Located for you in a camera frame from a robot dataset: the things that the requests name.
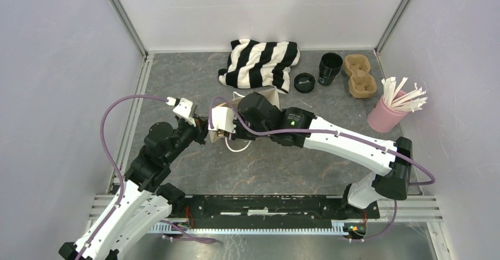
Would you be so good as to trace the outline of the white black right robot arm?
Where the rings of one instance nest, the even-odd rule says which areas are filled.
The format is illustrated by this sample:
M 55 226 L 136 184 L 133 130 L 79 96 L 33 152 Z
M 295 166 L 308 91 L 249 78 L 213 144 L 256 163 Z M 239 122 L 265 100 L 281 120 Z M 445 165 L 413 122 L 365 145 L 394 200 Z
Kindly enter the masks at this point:
M 364 166 L 370 174 L 346 187 L 340 202 L 342 213 L 355 218 L 373 202 L 408 196 L 412 165 L 412 141 L 380 140 L 343 129 L 310 111 L 297 107 L 279 109 L 262 94 L 252 93 L 236 105 L 241 119 L 237 138 L 258 136 L 287 147 L 299 147 L 334 154 Z

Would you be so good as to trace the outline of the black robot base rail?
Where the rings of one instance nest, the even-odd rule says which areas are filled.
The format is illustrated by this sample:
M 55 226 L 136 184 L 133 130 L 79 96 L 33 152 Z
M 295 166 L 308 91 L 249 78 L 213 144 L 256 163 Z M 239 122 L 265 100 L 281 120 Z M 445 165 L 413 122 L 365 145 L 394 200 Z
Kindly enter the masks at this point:
M 152 230 L 166 235 L 341 235 L 380 218 L 377 202 L 365 209 L 331 195 L 187 195 Z

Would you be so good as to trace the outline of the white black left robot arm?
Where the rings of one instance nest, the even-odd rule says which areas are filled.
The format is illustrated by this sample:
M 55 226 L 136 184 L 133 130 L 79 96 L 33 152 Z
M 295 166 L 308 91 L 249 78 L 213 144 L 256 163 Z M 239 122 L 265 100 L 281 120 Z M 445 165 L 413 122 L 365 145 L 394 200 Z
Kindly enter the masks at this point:
M 144 145 L 125 173 L 124 193 L 112 202 L 87 233 L 59 249 L 64 259 L 123 259 L 126 253 L 162 218 L 178 217 L 185 211 L 185 194 L 163 184 L 170 164 L 192 142 L 205 144 L 208 118 L 196 116 L 195 123 L 177 119 L 177 128 L 155 123 Z

